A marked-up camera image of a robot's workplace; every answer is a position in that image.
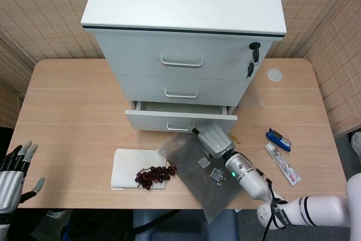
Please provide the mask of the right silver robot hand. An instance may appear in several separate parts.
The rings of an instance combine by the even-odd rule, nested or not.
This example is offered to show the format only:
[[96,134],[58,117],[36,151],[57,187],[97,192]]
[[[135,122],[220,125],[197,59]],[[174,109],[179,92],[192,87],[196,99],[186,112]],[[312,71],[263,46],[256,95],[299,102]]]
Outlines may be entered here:
[[198,137],[208,154],[213,158],[220,159],[226,152],[235,149],[234,141],[218,125],[205,126],[201,129],[193,127],[191,132]]

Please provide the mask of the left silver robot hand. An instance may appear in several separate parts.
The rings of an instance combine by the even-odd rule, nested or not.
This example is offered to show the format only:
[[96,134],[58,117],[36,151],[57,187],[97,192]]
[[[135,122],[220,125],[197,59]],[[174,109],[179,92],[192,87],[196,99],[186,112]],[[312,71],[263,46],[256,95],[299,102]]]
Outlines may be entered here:
[[24,181],[37,148],[37,144],[27,141],[0,161],[0,214],[12,213],[19,204],[36,196],[43,188],[45,178],[41,177],[32,190],[23,192]]

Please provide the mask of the white drawer beside key lock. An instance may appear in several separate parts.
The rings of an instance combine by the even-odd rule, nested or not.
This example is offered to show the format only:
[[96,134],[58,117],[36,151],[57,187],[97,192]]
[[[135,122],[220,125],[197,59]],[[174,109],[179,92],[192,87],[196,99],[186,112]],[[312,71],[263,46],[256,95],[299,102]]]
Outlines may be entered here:
[[253,53],[249,45],[260,43],[259,60],[272,45],[266,37],[220,34],[104,30],[95,35],[117,75],[244,81]]

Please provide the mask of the frosted zip bag, dark contents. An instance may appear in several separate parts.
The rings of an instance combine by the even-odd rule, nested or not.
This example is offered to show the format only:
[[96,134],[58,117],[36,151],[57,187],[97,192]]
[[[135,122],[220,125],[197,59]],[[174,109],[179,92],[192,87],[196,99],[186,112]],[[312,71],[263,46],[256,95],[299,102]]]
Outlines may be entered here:
[[201,204],[209,223],[243,192],[222,158],[209,158],[205,147],[191,133],[175,133],[159,149],[176,174]]

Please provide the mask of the white sneaker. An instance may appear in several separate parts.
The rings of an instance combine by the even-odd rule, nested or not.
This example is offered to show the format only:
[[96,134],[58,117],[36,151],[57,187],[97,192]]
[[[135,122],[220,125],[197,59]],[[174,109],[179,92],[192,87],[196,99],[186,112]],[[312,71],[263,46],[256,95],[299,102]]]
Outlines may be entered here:
[[351,146],[353,151],[361,162],[361,132],[355,132],[351,137]]
[[67,209],[49,209],[46,216],[52,219],[61,219],[67,214]]

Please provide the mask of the clear plastic bag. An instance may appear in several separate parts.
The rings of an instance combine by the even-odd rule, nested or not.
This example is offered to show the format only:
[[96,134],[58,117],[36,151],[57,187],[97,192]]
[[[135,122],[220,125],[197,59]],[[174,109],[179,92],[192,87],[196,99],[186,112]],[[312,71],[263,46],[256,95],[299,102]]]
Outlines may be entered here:
[[239,108],[262,107],[263,105],[256,85],[251,82],[239,102]]

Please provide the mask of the blue snack packet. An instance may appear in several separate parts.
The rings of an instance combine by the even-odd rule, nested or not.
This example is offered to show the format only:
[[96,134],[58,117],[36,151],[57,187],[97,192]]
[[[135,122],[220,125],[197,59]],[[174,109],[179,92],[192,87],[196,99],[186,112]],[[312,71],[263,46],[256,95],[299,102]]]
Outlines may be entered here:
[[277,131],[272,130],[269,128],[268,132],[266,133],[266,137],[274,144],[282,148],[284,151],[291,152],[291,142],[284,138],[281,134]]

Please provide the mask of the dark red grape bunch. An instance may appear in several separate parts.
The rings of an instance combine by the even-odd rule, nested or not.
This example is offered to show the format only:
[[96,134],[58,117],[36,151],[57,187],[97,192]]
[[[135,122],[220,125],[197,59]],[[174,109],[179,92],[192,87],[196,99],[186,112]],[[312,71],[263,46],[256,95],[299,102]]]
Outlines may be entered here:
[[138,188],[146,190],[154,189],[156,184],[164,184],[176,174],[176,166],[151,166],[141,169],[135,176]]

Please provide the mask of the white printed tube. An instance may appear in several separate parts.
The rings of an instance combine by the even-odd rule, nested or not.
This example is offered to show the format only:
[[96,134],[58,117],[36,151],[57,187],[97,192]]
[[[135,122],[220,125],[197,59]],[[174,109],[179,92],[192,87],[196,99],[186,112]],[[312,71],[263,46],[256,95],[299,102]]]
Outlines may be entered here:
[[265,149],[284,174],[290,185],[295,186],[302,179],[301,176],[290,166],[285,157],[271,142],[265,145]]

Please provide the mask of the black hanging key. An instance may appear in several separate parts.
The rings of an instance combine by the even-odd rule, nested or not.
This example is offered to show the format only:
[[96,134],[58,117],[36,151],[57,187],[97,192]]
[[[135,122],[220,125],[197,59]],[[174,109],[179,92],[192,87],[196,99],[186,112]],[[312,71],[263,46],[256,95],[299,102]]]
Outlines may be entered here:
[[259,64],[258,61],[250,61],[248,64],[248,68],[247,68],[247,76],[246,78],[250,78],[254,72],[254,67],[257,66]]

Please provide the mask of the white round desk grommet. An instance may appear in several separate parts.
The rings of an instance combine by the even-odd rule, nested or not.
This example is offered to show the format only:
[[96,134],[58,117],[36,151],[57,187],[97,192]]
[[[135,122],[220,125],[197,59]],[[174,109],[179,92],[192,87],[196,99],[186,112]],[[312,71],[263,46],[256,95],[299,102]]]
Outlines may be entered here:
[[283,79],[283,73],[281,70],[279,70],[277,68],[270,68],[267,71],[267,77],[269,80],[271,80],[273,82],[279,82]]

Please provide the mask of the white lined spiral notebook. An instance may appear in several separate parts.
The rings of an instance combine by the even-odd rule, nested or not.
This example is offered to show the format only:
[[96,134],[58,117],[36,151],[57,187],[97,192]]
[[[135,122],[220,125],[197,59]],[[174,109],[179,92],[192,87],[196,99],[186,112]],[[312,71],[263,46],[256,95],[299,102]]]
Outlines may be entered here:
[[166,160],[156,150],[118,148],[114,154],[111,190],[142,189],[135,181],[137,173],[150,167],[165,166]]

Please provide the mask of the blue chair seat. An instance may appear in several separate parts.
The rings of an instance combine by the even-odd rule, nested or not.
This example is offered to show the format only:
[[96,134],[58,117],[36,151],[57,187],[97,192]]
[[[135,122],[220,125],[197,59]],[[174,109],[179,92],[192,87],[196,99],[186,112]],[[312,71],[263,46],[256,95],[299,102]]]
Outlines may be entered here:
[[204,211],[185,209],[135,235],[134,241],[239,241],[237,215],[224,210],[211,223]]

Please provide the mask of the black key in lock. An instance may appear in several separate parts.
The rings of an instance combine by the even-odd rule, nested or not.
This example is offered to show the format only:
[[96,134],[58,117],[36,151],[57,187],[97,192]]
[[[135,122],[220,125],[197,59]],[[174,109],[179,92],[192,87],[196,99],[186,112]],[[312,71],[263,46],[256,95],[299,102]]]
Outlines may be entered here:
[[249,48],[253,51],[253,61],[258,62],[259,61],[259,48],[261,47],[261,44],[259,42],[252,42],[249,44]]

